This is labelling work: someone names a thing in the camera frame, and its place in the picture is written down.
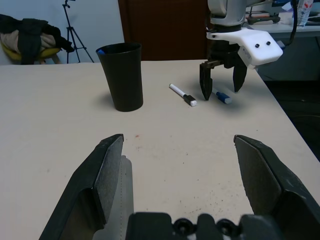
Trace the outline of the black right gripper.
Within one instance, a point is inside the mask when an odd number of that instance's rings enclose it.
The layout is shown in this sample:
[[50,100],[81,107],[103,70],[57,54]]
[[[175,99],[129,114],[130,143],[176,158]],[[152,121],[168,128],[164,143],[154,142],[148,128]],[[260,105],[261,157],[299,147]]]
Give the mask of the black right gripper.
[[223,65],[225,68],[233,68],[233,87],[237,93],[243,86],[247,75],[247,66],[239,56],[240,46],[225,40],[212,40],[207,55],[207,61],[199,65],[199,84],[206,101],[209,100],[213,80],[211,68]]

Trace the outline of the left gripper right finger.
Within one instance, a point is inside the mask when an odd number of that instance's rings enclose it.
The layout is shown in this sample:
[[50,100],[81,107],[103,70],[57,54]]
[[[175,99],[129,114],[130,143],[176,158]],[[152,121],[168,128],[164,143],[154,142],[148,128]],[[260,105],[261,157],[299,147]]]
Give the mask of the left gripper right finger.
[[233,141],[253,213],[271,216],[286,240],[318,240],[320,206],[302,181],[261,141],[244,135]]

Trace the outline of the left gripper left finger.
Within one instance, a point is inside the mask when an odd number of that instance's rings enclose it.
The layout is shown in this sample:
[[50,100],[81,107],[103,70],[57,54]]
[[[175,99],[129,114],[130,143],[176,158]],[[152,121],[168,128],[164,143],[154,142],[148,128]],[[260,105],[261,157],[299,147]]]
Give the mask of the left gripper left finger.
[[124,136],[100,141],[74,171],[41,240],[91,240],[108,222],[118,184]]

